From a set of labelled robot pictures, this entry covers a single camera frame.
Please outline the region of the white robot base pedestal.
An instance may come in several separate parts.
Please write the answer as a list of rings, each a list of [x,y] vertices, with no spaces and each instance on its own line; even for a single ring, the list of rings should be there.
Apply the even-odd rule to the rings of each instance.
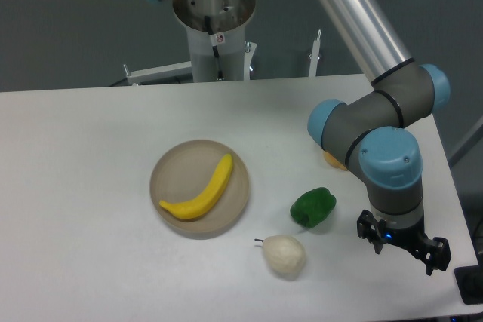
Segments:
[[[245,26],[213,34],[187,27],[186,34],[194,82],[250,79]]]

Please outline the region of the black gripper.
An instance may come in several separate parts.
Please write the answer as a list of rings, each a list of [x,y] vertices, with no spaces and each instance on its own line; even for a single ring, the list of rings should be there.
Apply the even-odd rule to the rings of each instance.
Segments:
[[[393,216],[391,219],[389,215],[374,215],[369,210],[363,210],[356,226],[358,237],[367,240],[377,255],[385,244],[414,251],[414,257],[425,265],[428,276],[434,271],[446,271],[451,261],[448,240],[426,236],[423,213]]]

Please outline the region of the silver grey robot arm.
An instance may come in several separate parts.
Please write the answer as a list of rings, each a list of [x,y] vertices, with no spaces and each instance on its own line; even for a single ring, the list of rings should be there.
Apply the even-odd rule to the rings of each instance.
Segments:
[[[447,103],[448,79],[438,67],[414,61],[374,0],[320,2],[372,91],[351,104],[318,104],[309,135],[368,190],[371,207],[358,218],[358,236],[376,252],[391,244],[422,261],[428,273],[444,271],[450,247],[425,234],[423,162],[408,126]],[[243,78],[244,42],[232,31],[251,19],[255,0],[173,0],[173,6],[177,19],[203,38],[190,49],[194,80]]]

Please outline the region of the orange fruit behind arm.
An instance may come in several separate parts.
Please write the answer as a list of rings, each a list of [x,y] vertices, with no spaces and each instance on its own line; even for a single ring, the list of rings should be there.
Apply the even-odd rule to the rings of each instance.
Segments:
[[[332,166],[333,168],[336,168],[336,169],[339,169],[339,170],[343,170],[343,171],[347,171],[348,169],[342,164],[340,163],[333,155],[331,155],[329,152],[327,151],[323,151],[322,152],[322,155],[323,155],[323,159],[330,165]]]

